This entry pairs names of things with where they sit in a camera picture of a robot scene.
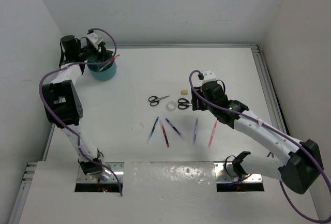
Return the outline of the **red gel pen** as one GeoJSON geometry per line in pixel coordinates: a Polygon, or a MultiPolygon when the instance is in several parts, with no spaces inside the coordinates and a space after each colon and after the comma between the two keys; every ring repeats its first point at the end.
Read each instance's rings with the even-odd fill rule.
{"type": "Polygon", "coordinates": [[[102,68],[99,69],[99,72],[105,70],[108,66],[110,66],[119,56],[120,55],[118,54],[118,55],[114,56],[113,58],[111,58],[110,61],[106,65],[104,65],[102,68]]]}

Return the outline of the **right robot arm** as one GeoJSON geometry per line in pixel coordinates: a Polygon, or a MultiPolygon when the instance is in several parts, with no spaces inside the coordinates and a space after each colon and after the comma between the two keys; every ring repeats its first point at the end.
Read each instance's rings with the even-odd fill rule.
{"type": "Polygon", "coordinates": [[[232,161],[231,177],[262,174],[283,182],[297,194],[304,194],[321,174],[323,163],[319,146],[312,140],[302,142],[263,122],[238,100],[229,100],[222,85],[209,81],[193,87],[193,110],[208,110],[230,128],[252,138],[277,158],[274,165],[254,159],[250,152],[241,152],[232,161]]]}

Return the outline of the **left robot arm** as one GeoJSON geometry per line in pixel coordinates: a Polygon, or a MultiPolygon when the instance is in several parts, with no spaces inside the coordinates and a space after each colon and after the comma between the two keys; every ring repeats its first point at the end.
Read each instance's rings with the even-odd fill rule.
{"type": "Polygon", "coordinates": [[[47,119],[66,134],[78,155],[82,172],[98,181],[106,182],[111,171],[105,167],[103,154],[90,141],[82,137],[80,119],[83,107],[75,84],[85,70],[85,62],[104,62],[112,57],[104,46],[103,38],[90,30],[85,36],[86,45],[74,35],[60,39],[59,72],[48,84],[41,84],[41,97],[47,119]]]}

